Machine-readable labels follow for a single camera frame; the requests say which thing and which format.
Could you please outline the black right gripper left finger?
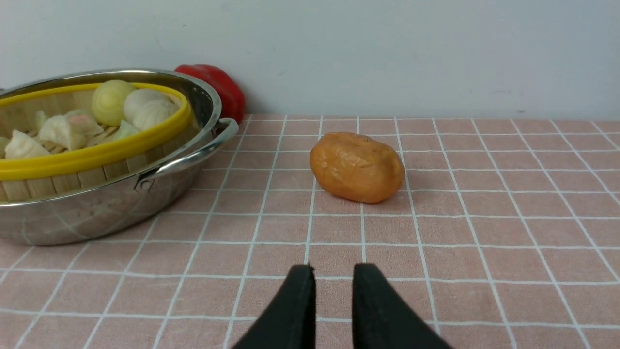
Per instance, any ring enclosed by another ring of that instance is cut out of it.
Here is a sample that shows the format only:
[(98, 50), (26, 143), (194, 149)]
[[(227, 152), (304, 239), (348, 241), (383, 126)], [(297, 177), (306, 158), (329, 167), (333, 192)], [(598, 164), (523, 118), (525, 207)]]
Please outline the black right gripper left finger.
[(310, 265), (293, 265), (285, 281), (234, 349), (314, 349), (316, 280)]

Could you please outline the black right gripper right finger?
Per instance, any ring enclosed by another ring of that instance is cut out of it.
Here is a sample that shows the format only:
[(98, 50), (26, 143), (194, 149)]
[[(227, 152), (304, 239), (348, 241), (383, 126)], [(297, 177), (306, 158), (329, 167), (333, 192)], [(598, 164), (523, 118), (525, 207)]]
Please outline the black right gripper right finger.
[(372, 263), (354, 266), (352, 333), (355, 349), (451, 348)]

